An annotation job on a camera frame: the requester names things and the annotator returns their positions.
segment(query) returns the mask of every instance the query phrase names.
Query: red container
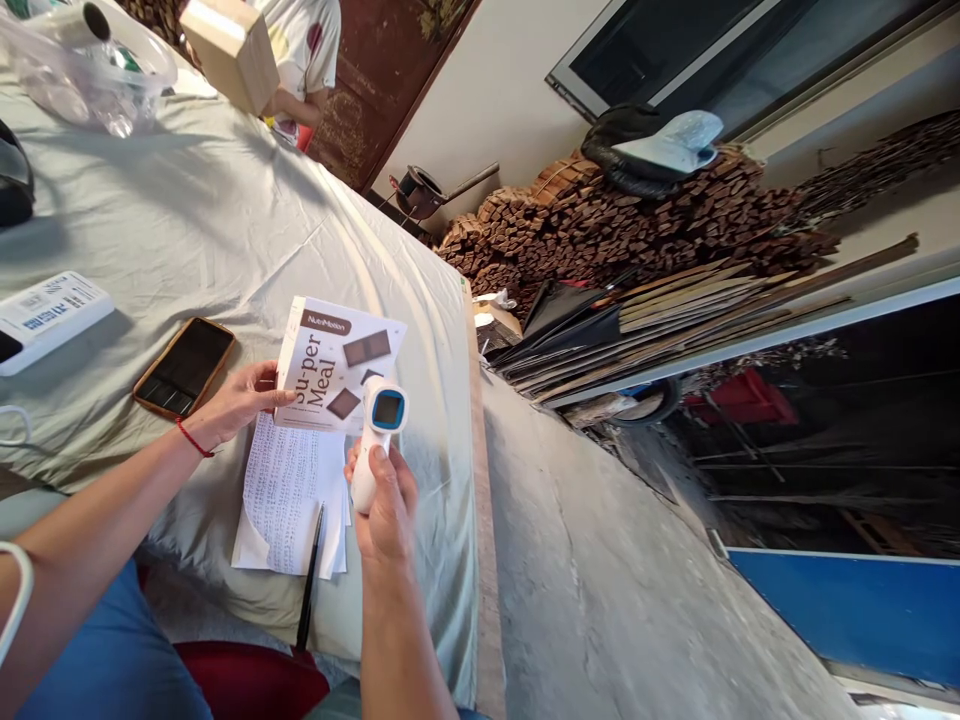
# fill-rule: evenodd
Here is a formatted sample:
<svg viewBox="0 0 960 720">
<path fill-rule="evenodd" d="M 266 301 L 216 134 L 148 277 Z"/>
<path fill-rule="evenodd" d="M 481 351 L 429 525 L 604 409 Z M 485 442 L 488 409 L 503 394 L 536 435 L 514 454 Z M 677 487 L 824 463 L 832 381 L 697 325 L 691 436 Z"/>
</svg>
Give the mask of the red container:
<svg viewBox="0 0 960 720">
<path fill-rule="evenodd" d="M 783 393 L 765 383 L 753 368 L 747 368 L 740 375 L 727 380 L 710 393 L 710 397 L 728 418 L 740 425 L 760 422 L 796 425 L 800 422 Z M 702 397 L 689 397 L 684 404 L 708 425 L 723 422 L 723 418 Z"/>
</svg>

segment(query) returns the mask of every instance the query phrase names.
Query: phone case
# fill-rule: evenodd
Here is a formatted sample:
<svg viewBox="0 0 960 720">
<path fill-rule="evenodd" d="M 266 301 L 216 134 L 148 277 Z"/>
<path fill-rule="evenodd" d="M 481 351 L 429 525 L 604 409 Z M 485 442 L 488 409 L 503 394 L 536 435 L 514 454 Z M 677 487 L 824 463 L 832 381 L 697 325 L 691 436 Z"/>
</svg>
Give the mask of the phone case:
<svg viewBox="0 0 960 720">
<path fill-rule="evenodd" d="M 160 356 L 153 361 L 150 367 L 147 368 L 147 371 L 137 381 L 137 384 L 133 386 L 133 399 L 136 402 L 138 402 L 140 405 L 143 405 L 143 407 L 145 407 L 150 412 L 154 412 L 157 415 L 161 415 L 167 418 L 168 420 L 176 421 L 177 417 L 179 416 L 176 413 L 171 412 L 170 410 L 167 410 L 166 408 L 160 407 L 159 405 L 156 405 L 150 402 L 149 400 L 143 400 L 142 398 L 137 397 L 137 392 L 140 390 L 140 387 L 143 385 L 143 383 L 146 382 L 146 380 L 153 374 L 153 371 L 156 370 L 157 365 L 160 364 L 160 361 L 163 360 L 167 356 L 167 353 L 169 353 L 176 346 L 177 342 L 180 340 L 180 336 L 182 336 L 183 333 L 186 331 L 186 329 L 190 327 L 190 324 L 196 320 L 199 320 L 200 322 L 205 322 L 209 325 L 213 325 L 215 328 L 225 332 L 227 335 L 230 336 L 230 344 L 227 346 L 227 349 L 224 350 L 223 355 L 220 357 L 220 362 L 217 363 L 217 366 L 213 369 L 213 372 L 210 373 L 210 376 L 207 378 L 207 381 L 203 384 L 203 390 L 201 390 L 200 395 L 197 396 L 196 401 L 193 403 L 193 406 L 190 408 L 190 411 L 187 413 L 187 417 L 189 417 L 190 415 L 193 415 L 194 411 L 196 411 L 198 407 L 203 405 L 203 401 L 207 396 L 207 391 L 210 389 L 210 383 L 213 382 L 213 379 L 217 376 L 217 373 L 219 373 L 220 370 L 223 368 L 223 364 L 227 361 L 227 358 L 230 356 L 230 353 L 233 351 L 233 346 L 236 345 L 237 343 L 236 335 L 234 335 L 232 332 L 227 330 L 227 328 L 225 328 L 223 325 L 213 322 L 213 320 L 207 320 L 206 318 L 202 318 L 202 317 L 192 317 L 183 324 L 183 327 L 181 327 L 177 331 L 177 334 L 173 336 L 173 339 L 169 343 L 167 343 L 167 347 L 165 347 L 163 352 L 160 353 Z"/>
</svg>

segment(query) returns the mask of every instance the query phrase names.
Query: door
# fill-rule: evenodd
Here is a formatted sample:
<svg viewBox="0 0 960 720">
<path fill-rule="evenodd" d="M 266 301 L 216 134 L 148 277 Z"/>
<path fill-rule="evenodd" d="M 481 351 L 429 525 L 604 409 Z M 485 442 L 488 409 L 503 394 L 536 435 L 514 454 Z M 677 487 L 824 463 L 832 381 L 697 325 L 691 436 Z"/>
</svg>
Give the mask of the door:
<svg viewBox="0 0 960 720">
<path fill-rule="evenodd" d="M 960 687 L 960 561 L 728 550 L 821 658 Z"/>
<path fill-rule="evenodd" d="M 341 0 L 337 85 L 307 149 L 367 190 L 479 0 Z"/>
</svg>

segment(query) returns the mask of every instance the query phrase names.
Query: blue board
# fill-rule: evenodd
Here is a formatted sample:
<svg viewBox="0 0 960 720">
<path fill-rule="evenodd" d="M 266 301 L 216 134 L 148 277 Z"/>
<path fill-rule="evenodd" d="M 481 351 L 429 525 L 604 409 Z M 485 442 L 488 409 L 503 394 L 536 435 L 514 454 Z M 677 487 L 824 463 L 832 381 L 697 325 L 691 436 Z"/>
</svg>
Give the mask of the blue board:
<svg viewBox="0 0 960 720">
<path fill-rule="evenodd" d="M 960 687 L 960 563 L 729 552 L 736 568 L 820 657 Z"/>
</svg>

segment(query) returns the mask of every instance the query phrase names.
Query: pen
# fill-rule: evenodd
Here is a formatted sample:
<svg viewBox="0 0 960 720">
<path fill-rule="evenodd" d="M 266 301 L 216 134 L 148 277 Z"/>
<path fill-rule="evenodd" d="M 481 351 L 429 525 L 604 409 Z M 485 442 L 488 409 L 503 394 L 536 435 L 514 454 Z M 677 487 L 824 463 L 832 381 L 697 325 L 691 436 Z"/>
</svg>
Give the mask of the pen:
<svg viewBox="0 0 960 720">
<path fill-rule="evenodd" d="M 325 503 L 320 503 L 320 514 L 317 516 L 317 529 L 313 536 L 313 547 L 310 549 L 310 567 L 307 569 L 307 581 L 303 586 L 303 604 L 300 606 L 300 624 L 297 626 L 297 652 L 307 649 L 307 636 L 310 634 L 310 611 L 313 608 L 313 578 L 317 574 L 317 550 L 320 547 L 320 531 L 323 528 L 323 510 Z"/>
</svg>

